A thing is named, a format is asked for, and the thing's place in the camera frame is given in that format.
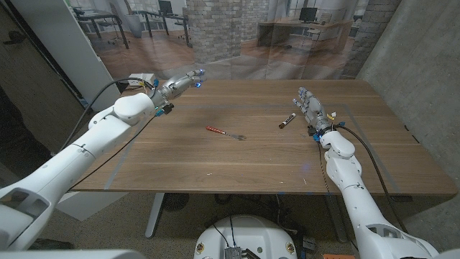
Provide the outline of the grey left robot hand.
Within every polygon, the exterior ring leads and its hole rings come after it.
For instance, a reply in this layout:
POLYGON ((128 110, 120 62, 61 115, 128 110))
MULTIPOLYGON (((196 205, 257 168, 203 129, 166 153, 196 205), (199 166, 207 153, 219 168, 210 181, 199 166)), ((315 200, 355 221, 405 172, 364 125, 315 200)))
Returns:
POLYGON ((170 102, 178 98, 190 87, 201 87, 206 71, 197 69, 184 75, 173 76, 152 93, 151 100, 155 105, 155 115, 168 114, 174 105, 170 102))

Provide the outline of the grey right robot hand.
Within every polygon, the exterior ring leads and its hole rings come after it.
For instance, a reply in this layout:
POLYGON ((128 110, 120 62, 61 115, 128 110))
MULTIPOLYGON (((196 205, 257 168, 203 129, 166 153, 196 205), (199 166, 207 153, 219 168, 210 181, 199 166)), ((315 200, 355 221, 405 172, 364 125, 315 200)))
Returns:
POLYGON ((299 99, 293 99, 293 103, 300 108, 308 123, 308 134, 318 142, 332 130, 326 111, 320 101, 306 88, 300 87, 298 96, 299 99))

